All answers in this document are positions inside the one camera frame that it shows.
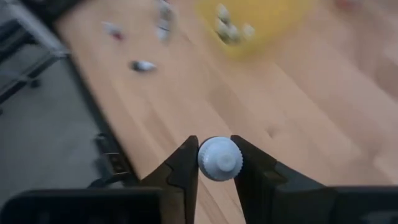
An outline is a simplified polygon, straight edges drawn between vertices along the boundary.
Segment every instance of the white bottle cap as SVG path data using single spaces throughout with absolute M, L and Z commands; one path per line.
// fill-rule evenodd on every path
M 209 179 L 226 181 L 239 174 L 243 158 L 239 147 L 232 140 L 226 137 L 213 137 L 200 146 L 198 164 Z

